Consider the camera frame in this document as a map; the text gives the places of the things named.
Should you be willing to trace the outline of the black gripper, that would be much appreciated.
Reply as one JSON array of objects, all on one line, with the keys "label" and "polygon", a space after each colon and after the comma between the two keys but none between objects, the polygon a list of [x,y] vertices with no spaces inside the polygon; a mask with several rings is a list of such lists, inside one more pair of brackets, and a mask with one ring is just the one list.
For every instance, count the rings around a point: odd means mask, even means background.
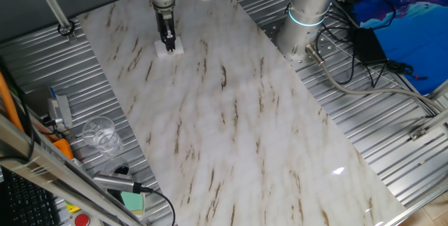
[{"label": "black gripper", "polygon": [[156,14],[157,30],[160,33],[160,40],[165,44],[167,52],[175,51],[176,35],[174,33],[174,7],[175,3],[162,5],[161,3],[153,3]]}]

